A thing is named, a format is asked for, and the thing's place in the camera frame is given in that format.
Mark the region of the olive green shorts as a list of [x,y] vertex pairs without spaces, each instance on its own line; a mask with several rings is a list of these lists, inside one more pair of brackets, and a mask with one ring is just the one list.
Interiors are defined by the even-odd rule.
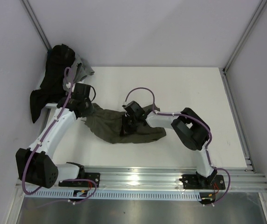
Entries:
[[134,123],[125,112],[103,109],[93,104],[94,113],[85,118],[84,124],[98,138],[111,144],[142,144],[158,141],[167,136],[162,127],[150,127],[145,122]]

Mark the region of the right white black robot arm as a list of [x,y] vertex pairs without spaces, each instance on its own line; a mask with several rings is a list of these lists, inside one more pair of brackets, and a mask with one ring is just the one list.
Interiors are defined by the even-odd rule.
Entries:
[[126,113],[122,118],[121,134],[137,132],[139,124],[172,129],[183,145],[194,152],[198,185],[208,188],[214,183],[217,170],[212,165],[208,151],[212,139],[211,130],[192,109],[185,108],[174,113],[160,112],[154,108],[146,111],[135,101],[125,103],[123,109]]

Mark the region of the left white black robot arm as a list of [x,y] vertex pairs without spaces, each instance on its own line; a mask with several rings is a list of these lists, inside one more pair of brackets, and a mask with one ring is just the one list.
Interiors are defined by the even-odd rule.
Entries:
[[84,184],[83,165],[73,162],[56,165],[52,158],[62,137],[76,120],[94,112],[90,99],[90,92],[94,90],[91,85],[76,83],[58,102],[53,117],[39,137],[28,148],[16,152],[18,175],[26,195],[36,192],[28,191],[27,183],[36,185],[38,189],[49,189],[60,182],[71,182],[76,187]]

